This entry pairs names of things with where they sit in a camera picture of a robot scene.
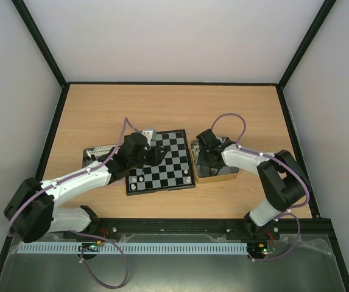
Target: gray floor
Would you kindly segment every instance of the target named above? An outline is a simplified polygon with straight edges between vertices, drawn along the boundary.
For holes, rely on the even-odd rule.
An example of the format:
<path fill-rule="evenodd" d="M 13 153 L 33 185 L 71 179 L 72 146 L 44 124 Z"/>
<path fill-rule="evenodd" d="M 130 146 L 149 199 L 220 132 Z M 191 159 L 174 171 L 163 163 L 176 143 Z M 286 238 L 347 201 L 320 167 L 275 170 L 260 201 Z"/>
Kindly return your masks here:
<path fill-rule="evenodd" d="M 303 238 L 308 245 L 266 263 L 252 263 L 245 255 L 129 255 L 129 282 L 118 291 L 344 291 L 335 259 L 311 245 L 314 236 Z M 110 285 L 124 276 L 119 255 L 98 255 L 90 267 Z M 0 291 L 107 290 L 90 278 L 76 255 L 13 254 Z"/>

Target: wooden table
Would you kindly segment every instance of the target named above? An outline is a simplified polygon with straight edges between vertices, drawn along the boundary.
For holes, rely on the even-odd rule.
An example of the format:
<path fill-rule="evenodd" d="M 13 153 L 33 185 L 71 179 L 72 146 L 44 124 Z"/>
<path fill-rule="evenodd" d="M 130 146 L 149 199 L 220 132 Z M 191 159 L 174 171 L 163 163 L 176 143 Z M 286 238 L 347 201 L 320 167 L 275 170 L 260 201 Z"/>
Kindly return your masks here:
<path fill-rule="evenodd" d="M 274 86 L 71 85 L 44 178 L 80 169 L 85 148 L 115 144 L 125 116 L 139 129 L 184 128 L 190 143 L 218 115 L 229 112 L 247 121 L 242 145 L 293 153 Z M 242 123 L 235 117 L 224 117 L 214 128 L 232 140 L 241 131 Z M 135 196 L 125 194 L 125 185 L 107 186 L 63 207 L 88 205 L 99 217 L 112 218 L 242 218 L 264 198 L 259 178 L 241 171 L 231 181 Z M 295 214 L 311 217 L 308 206 Z"/>

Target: white wall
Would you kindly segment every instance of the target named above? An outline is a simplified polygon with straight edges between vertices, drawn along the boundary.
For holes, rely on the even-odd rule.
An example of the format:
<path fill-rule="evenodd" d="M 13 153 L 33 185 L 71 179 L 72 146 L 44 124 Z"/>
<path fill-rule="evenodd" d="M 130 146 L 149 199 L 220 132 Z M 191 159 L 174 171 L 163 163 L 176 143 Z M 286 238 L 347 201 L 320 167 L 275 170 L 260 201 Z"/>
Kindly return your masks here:
<path fill-rule="evenodd" d="M 323 0 L 26 0 L 69 81 L 278 82 Z"/>
<path fill-rule="evenodd" d="M 0 252 L 3 210 L 35 174 L 60 93 L 11 1 L 0 1 Z"/>
<path fill-rule="evenodd" d="M 349 1 L 338 0 L 285 89 L 322 216 L 349 272 Z"/>

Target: chessboard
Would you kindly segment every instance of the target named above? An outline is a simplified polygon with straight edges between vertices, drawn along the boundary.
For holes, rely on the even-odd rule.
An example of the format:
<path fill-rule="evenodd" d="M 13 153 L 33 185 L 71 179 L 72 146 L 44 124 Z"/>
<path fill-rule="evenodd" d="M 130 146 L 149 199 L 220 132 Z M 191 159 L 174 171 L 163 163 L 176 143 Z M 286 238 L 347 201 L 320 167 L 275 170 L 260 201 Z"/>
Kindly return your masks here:
<path fill-rule="evenodd" d="M 151 146 L 163 147 L 166 155 L 159 166 L 144 165 L 129 171 L 125 181 L 127 195 L 196 186 L 185 130 L 158 132 Z"/>

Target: robotic arm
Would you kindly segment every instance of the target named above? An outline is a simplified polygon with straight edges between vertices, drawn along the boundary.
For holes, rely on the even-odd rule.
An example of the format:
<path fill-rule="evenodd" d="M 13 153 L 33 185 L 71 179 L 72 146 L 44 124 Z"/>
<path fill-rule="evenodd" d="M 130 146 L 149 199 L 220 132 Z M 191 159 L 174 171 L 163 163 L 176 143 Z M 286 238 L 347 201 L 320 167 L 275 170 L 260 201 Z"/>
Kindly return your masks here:
<path fill-rule="evenodd" d="M 211 129 L 199 134 L 197 140 L 200 145 L 198 164 L 215 169 L 224 166 L 237 167 L 252 172 L 261 179 L 266 199 L 244 218 L 245 228 L 251 236 L 255 236 L 262 226 L 289 209 L 305 195 L 305 190 L 298 179 L 272 160 L 272 157 L 293 170 L 310 191 L 309 179 L 286 150 L 278 153 L 260 153 L 241 146 L 237 148 L 235 142 L 229 139 L 222 142 Z"/>
<path fill-rule="evenodd" d="M 98 161 L 93 158 L 89 166 L 46 181 L 28 178 L 23 181 L 16 194 L 5 208 L 8 220 L 19 208 L 37 192 L 48 189 L 33 200 L 13 222 L 13 229 L 21 236 L 23 242 L 38 240 L 45 233 L 56 231 L 84 231 L 93 233 L 96 214 L 87 206 L 76 209 L 59 208 L 68 200 L 97 187 L 103 187 L 128 175 L 130 169 L 145 164 L 159 165 L 166 154 L 160 147 L 151 147 L 155 130 L 144 130 L 124 137 L 124 143 L 104 165 L 111 152 L 101 156 Z"/>

